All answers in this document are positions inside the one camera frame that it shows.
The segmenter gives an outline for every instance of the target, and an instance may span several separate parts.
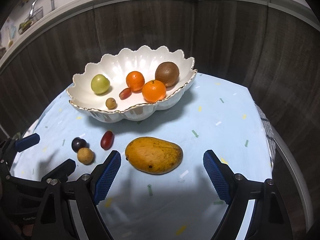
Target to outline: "dark purple grape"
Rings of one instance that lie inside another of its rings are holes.
[[[87,147],[87,142],[85,141],[85,139],[81,139],[79,137],[74,138],[71,143],[71,148],[75,153],[77,153],[81,148],[85,147]]]

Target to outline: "plaid fabric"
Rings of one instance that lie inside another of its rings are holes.
[[[258,113],[260,115],[263,128],[266,132],[267,142],[269,145],[271,169],[273,169],[273,163],[274,163],[275,156],[276,156],[276,142],[273,137],[273,132],[272,132],[272,128],[271,128],[271,124],[270,124],[269,120],[267,119],[266,115],[262,112],[260,107],[257,105],[256,105],[256,107],[257,107]]]

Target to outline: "dish rack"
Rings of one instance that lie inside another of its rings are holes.
[[[33,24],[35,24],[38,20],[40,20],[43,17],[43,7],[40,7],[39,9],[35,10],[33,13],[32,18],[25,19],[23,23],[19,25],[18,33],[21,35],[23,34],[27,29],[29,29]]]

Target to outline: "kitchen wall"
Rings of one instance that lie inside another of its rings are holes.
[[[19,37],[20,34],[18,34],[19,24],[24,22],[25,19],[28,17],[31,4],[35,0],[29,0],[27,3],[24,4],[24,6],[17,5],[17,7],[11,12],[7,22],[4,24],[4,26],[1,29],[1,46],[0,47],[6,47],[8,49],[8,34],[7,34],[7,27],[14,25],[17,28],[17,32],[15,34],[15,37],[13,38],[13,41],[15,42]],[[71,2],[73,0],[54,0],[55,8],[59,8],[60,6]],[[51,1],[50,0],[38,0],[35,6],[35,9],[38,9],[40,7],[43,7],[43,14],[44,16],[48,14],[51,11]]]

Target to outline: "scalloped bowl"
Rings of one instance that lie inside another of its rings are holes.
[[[132,93],[125,100],[120,100],[119,93],[127,88],[125,78],[131,71],[141,72],[148,82],[155,78],[155,72],[160,63],[171,61],[180,71],[178,83],[167,88],[166,97],[155,103],[148,103],[141,92]],[[193,69],[193,57],[184,58],[181,49],[170,52],[167,47],[161,46],[156,50],[142,46],[136,51],[122,49],[118,55],[105,54],[99,63],[88,63],[83,74],[73,76],[73,86],[67,88],[72,98],[70,104],[79,112],[93,116],[101,122],[118,122],[122,119],[141,121],[151,116],[156,110],[165,110],[174,106],[183,93],[192,85],[197,70]],[[91,80],[97,74],[103,74],[110,80],[111,87],[103,95],[96,95],[91,90]],[[108,110],[105,102],[114,98],[117,107]]]

